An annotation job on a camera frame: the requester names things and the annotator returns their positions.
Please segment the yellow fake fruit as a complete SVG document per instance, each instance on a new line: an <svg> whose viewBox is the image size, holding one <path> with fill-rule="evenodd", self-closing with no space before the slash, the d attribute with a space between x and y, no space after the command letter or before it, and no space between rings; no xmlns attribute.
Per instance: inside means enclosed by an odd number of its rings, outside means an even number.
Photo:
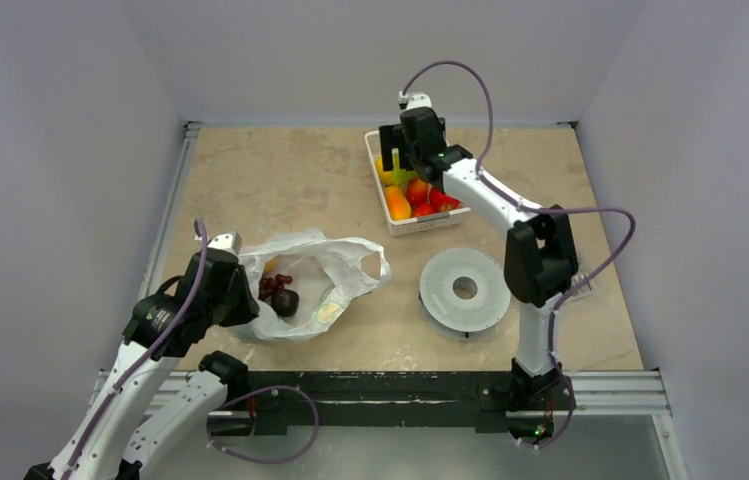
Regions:
<svg viewBox="0 0 749 480"><path fill-rule="evenodd" d="M375 160L375 169L378 180L383 187L387 187L393 184L393 170L385 170L383 166L383 160L381 156L378 156Z"/></svg>

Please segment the dark red fake grapes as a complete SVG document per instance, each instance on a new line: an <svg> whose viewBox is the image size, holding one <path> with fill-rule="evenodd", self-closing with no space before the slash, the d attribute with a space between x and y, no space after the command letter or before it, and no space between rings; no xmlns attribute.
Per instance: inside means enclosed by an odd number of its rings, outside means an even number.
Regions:
<svg viewBox="0 0 749 480"><path fill-rule="evenodd" d="M258 299L269 300L277 291L283 290L293 282L291 275L275 274L274 276L263 276L258 283Z"/></svg>

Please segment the dark purple fake plum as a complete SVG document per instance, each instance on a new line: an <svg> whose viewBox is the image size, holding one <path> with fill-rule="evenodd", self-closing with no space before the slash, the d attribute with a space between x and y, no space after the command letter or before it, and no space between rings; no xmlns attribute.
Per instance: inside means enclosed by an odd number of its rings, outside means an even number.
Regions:
<svg viewBox="0 0 749 480"><path fill-rule="evenodd" d="M299 294L289 289L278 289L271 297L271 308L280 318L294 317L300 304Z"/></svg>

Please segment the red round fake apple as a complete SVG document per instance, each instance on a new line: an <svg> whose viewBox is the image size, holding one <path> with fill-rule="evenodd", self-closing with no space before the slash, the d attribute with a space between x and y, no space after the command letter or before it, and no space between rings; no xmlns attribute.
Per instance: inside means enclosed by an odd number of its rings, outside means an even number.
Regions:
<svg viewBox="0 0 749 480"><path fill-rule="evenodd" d="M443 193L438 188L432 186L428 193L428 203L435 213L449 212L461 207L461 202Z"/></svg>

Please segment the white plastic bag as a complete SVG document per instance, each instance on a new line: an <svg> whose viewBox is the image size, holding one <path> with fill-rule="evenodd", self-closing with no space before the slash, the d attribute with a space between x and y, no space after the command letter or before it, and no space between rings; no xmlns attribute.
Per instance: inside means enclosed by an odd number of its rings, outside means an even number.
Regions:
<svg viewBox="0 0 749 480"><path fill-rule="evenodd" d="M247 247L239 256L251 293L258 294L266 262L277 257L272 271L293 277L290 289L300 297L294 317L280 318L267 301L259 300L259 314L247 324L233 326L232 333L247 342L305 341L330 329L315 313L324 302L344 305L372 293L389 282L392 270L384 247L361 237L329 238L318 229L277 234L264 243Z"/></svg>

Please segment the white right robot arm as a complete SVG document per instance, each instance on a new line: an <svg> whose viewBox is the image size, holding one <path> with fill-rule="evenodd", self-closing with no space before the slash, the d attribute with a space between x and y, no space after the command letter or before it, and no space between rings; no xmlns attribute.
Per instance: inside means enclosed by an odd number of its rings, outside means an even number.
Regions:
<svg viewBox="0 0 749 480"><path fill-rule="evenodd" d="M563 378L557 318L579 269L569 217L485 173L472 153L447 142L445 121L431 106L403 101L400 108L399 123L378 129L383 167L392 168L397 151L401 167L480 214L505 237L503 280L521 304L511 392L519 404L534 407Z"/></svg>

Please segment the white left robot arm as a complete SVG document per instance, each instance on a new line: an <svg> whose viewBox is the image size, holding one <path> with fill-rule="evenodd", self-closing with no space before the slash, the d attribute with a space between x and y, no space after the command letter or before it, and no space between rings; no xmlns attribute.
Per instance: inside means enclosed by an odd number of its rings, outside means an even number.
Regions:
<svg viewBox="0 0 749 480"><path fill-rule="evenodd" d="M258 306L237 256L209 247L186 272L140 300L123 332L111 372L68 444L28 479L146 479L181 435L221 406L242 405L248 368L221 351L205 355L184 387L153 414L163 383L212 326L253 320Z"/></svg>

